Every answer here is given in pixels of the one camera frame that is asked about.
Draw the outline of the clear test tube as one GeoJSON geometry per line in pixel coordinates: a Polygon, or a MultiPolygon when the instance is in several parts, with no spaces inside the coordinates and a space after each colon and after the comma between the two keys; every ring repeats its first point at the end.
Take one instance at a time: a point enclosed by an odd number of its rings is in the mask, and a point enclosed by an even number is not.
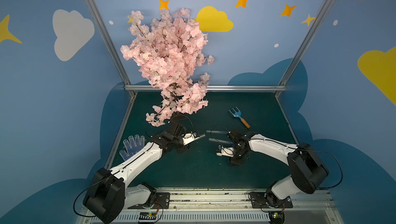
{"type": "Polygon", "coordinates": [[[198,139],[204,138],[205,136],[206,136],[205,134],[202,134],[202,135],[193,134],[192,138],[193,138],[193,140],[198,140],[198,139]]]}
{"type": "Polygon", "coordinates": [[[206,133],[209,133],[209,134],[225,134],[225,135],[227,135],[229,132],[228,131],[207,130],[206,133]]]}

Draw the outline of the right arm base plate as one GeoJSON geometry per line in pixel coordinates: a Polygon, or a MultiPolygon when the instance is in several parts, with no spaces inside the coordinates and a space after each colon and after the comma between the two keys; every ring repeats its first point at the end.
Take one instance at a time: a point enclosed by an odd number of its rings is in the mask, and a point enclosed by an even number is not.
{"type": "Polygon", "coordinates": [[[249,192],[248,199],[252,204],[252,208],[254,209],[293,208],[290,197],[281,200],[272,193],[268,194],[266,192],[249,192]]]}

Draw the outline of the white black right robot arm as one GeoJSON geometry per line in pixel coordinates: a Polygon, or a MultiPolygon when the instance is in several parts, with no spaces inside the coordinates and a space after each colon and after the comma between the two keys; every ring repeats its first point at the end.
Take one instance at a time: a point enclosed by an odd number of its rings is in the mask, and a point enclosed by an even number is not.
{"type": "Polygon", "coordinates": [[[236,131],[227,132],[232,140],[231,147],[222,144],[218,146],[218,156],[229,157],[229,164],[241,165],[249,152],[265,154],[277,159],[289,167],[290,175],[274,182],[265,192],[249,192],[248,197],[256,208],[286,207],[290,196],[297,193],[313,194],[316,190],[329,190],[341,184],[344,174],[337,158],[332,156],[340,170],[340,180],[335,185],[321,187],[322,182],[329,176],[330,171],[319,157],[320,151],[310,144],[289,144],[255,132],[241,134],[236,131]]]}

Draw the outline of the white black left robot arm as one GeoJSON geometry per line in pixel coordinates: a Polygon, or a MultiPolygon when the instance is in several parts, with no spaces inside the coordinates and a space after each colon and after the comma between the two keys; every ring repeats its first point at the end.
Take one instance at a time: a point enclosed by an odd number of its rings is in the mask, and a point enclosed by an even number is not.
{"type": "Polygon", "coordinates": [[[171,121],[166,130],[150,138],[150,141],[131,158],[111,169],[100,168],[90,186],[82,191],[82,204],[102,223],[113,222],[123,209],[131,207],[161,207],[156,188],[141,183],[129,188],[132,181],[147,167],[172,151],[182,153],[190,143],[200,139],[197,132],[187,132],[185,126],[171,121]]]}

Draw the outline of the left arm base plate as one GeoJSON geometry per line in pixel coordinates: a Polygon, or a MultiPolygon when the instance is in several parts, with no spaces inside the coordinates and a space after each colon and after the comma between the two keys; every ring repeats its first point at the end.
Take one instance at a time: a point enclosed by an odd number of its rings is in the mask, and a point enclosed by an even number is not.
{"type": "Polygon", "coordinates": [[[150,196],[146,203],[129,206],[128,209],[154,209],[155,207],[168,209],[170,204],[170,196],[171,194],[168,192],[156,193],[155,197],[150,196]]]}

